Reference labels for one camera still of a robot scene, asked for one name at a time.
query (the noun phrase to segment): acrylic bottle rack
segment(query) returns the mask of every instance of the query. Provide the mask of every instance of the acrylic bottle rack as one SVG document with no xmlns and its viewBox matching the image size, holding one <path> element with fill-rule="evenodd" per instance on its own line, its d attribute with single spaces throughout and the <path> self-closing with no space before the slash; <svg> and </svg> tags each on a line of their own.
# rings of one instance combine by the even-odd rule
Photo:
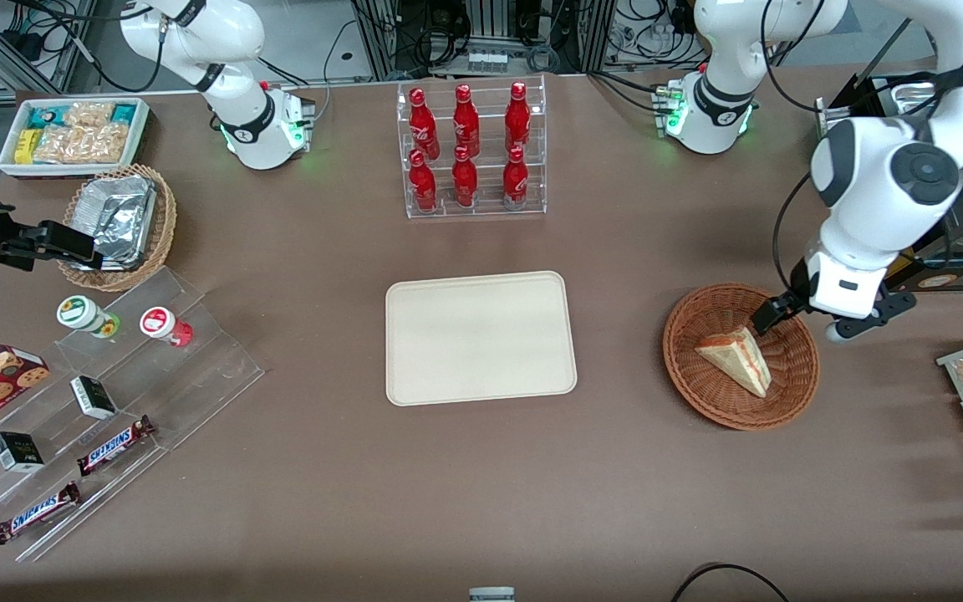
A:
<svg viewBox="0 0 963 602">
<path fill-rule="evenodd" d="M 513 81 L 527 85 L 527 105 L 530 105 L 530 141 L 525 147 L 523 163 L 530 171 L 527 179 L 527 202 L 523 209 L 509 211 L 504 207 L 504 166 L 507 165 L 507 149 L 504 145 L 504 114 L 511 100 Z M 493 79 L 470 79 L 471 99 L 478 109 L 481 125 L 481 154 L 474 157 L 478 172 L 477 202 L 471 209 L 462 208 L 455 199 L 451 168 L 455 165 L 456 137 L 451 116 L 456 110 L 456 93 L 443 83 L 411 81 L 399 84 L 397 89 L 397 130 L 400 137 L 400 169 L 404 172 L 404 199 L 408 217 L 513 217 L 521 214 L 545 213 L 548 209 L 546 164 L 548 161 L 545 115 L 548 107 L 543 77 L 493 77 Z M 436 139 L 441 145 L 441 155 L 429 161 L 436 178 L 436 211 L 418 211 L 411 190 L 408 172 L 411 165 L 408 153 L 414 148 L 411 137 L 411 103 L 408 92 L 412 88 L 425 91 L 425 103 L 436 119 Z"/>
</svg>

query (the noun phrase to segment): small black box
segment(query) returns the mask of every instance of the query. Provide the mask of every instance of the small black box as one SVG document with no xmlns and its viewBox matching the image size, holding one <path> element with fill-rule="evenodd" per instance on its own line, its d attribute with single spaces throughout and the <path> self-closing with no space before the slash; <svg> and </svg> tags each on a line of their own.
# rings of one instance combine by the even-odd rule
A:
<svg viewBox="0 0 963 602">
<path fill-rule="evenodd" d="M 90 376 L 78 376 L 69 382 L 73 386 L 73 397 L 80 404 L 80 411 L 99 420 L 110 420 L 118 408 L 110 399 L 102 382 Z"/>
<path fill-rule="evenodd" d="M 39 457 L 32 437 L 10 431 L 0 431 L 0 462 L 12 472 L 36 472 L 43 467 L 43 458 Z"/>
</svg>

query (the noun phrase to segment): white bottle cap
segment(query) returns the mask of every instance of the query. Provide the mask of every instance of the white bottle cap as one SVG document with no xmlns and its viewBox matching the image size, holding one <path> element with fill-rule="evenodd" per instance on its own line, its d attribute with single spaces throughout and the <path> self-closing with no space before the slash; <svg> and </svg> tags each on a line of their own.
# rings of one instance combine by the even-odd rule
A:
<svg viewBox="0 0 963 602">
<path fill-rule="evenodd" d="M 176 316 L 166 308 L 150 308 L 140 319 L 140 330 L 152 339 L 163 339 L 173 332 Z"/>
<path fill-rule="evenodd" d="M 83 294 L 74 294 L 58 306 L 58 323 L 64 327 L 84 330 L 94 324 L 98 313 L 99 305 L 95 305 L 95 301 Z"/>
</svg>

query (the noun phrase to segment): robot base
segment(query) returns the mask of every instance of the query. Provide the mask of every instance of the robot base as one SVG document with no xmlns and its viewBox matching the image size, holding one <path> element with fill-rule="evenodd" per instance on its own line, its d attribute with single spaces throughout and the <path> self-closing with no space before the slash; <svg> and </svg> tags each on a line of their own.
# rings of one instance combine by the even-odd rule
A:
<svg viewBox="0 0 963 602">
<path fill-rule="evenodd" d="M 752 107 L 746 108 L 740 120 L 715 125 L 693 95 L 693 87 L 701 77 L 700 73 L 690 73 L 683 79 L 672 79 L 666 88 L 653 93 L 653 107 L 664 113 L 656 116 L 656 129 L 661 138 L 674 138 L 693 152 L 718 154 L 731 148 L 745 132 Z"/>
<path fill-rule="evenodd" d="M 272 169 L 310 150 L 314 130 L 314 103 L 304 103 L 283 90 L 269 90 L 274 100 L 275 117 L 257 140 L 249 144 L 233 140 L 224 127 L 226 144 L 240 162 L 252 169 Z"/>
</svg>

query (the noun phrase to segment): snickers bar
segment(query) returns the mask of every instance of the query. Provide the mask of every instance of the snickers bar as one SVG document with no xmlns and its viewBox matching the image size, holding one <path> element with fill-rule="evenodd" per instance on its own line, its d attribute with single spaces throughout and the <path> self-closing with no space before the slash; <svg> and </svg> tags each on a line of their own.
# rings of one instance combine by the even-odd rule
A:
<svg viewBox="0 0 963 602">
<path fill-rule="evenodd" d="M 80 466 L 80 476 L 91 475 L 96 469 L 103 467 L 104 464 L 114 460 L 121 452 L 133 446 L 133 443 L 140 441 L 154 431 L 154 424 L 151 424 L 148 416 L 144 414 L 139 420 L 131 423 L 129 428 L 125 428 L 110 441 L 103 443 L 95 451 L 77 460 L 77 465 Z"/>
<path fill-rule="evenodd" d="M 14 517 L 12 521 L 0 523 L 0 545 L 17 537 L 24 529 L 39 521 L 45 521 L 51 514 L 68 506 L 73 506 L 73 504 L 80 504 L 80 489 L 77 488 L 75 482 L 69 481 L 69 484 L 65 485 L 65 489 L 62 489 L 62 491 L 35 504 L 35 506 L 24 511 L 24 514 Z"/>
</svg>

